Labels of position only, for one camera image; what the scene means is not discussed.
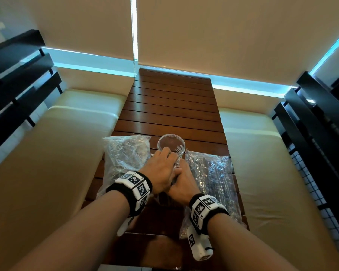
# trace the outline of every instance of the hand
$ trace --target hand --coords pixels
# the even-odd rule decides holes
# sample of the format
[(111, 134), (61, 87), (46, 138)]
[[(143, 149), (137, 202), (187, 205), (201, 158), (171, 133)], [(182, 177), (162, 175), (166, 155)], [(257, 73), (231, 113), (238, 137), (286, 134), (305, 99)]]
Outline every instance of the hand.
[(167, 194), (175, 201), (188, 206), (192, 197), (201, 192), (192, 176), (190, 166), (184, 159), (180, 159), (180, 168), (182, 168), (182, 172)]
[(168, 189), (171, 186), (172, 179), (181, 173), (181, 168), (173, 169), (177, 158), (176, 153), (165, 147), (162, 151), (157, 150), (145, 166), (139, 170), (151, 181), (153, 194)]

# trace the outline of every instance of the slatted wooden table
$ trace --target slatted wooden table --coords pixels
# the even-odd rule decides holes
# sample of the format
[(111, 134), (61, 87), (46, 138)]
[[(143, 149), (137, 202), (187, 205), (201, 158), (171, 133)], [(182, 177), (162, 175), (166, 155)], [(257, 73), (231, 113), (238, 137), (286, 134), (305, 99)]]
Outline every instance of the slatted wooden table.
[[(151, 152), (168, 133), (181, 136), (191, 151), (229, 156), (226, 137), (210, 79), (140, 69), (112, 136), (151, 135)], [(104, 160), (98, 166), (83, 207), (95, 200), (102, 185)], [(247, 224), (234, 175), (241, 215)], [(188, 240), (179, 240), (183, 206), (161, 194), (150, 199), (133, 228), (116, 239), (105, 264), (160, 269), (220, 270), (216, 251), (209, 259), (193, 259)]]

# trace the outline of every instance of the clear plastic cup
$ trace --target clear plastic cup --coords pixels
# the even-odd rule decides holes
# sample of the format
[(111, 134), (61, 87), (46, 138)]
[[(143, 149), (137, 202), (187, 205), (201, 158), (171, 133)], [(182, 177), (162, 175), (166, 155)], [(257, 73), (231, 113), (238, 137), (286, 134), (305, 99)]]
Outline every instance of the clear plastic cup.
[(178, 155), (175, 166), (179, 166), (180, 159), (182, 158), (182, 155), (186, 149), (185, 141), (178, 135), (166, 134), (160, 137), (157, 143), (157, 148), (159, 151), (162, 151), (165, 147), (168, 147), (172, 152)]

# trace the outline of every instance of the clear plastic bag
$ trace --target clear plastic bag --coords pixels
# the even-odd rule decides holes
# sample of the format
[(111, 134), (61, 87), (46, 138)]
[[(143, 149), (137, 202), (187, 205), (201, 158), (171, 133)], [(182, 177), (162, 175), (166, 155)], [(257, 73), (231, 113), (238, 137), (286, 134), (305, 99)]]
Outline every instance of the clear plastic bag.
[[(186, 150), (185, 160), (202, 193), (214, 196), (227, 209), (230, 216), (240, 224), (239, 201), (232, 178), (232, 164), (228, 156), (216, 156)], [(185, 218), (180, 229), (180, 239), (186, 238), (186, 230), (191, 225), (189, 207), (185, 208)]]
[(104, 178), (97, 193), (97, 199), (105, 190), (127, 171), (140, 170), (151, 157), (149, 140), (151, 136), (113, 136), (104, 141)]

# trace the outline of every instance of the beige cushion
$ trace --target beige cushion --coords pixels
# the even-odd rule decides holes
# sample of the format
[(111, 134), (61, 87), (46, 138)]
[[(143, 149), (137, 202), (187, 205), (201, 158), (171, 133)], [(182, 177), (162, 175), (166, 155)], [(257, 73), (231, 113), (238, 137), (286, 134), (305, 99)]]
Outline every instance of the beige cushion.
[(65, 91), (0, 165), (0, 270), (80, 210), (125, 98)]
[(299, 270), (339, 271), (339, 252), (271, 118), (219, 111), (250, 231)]

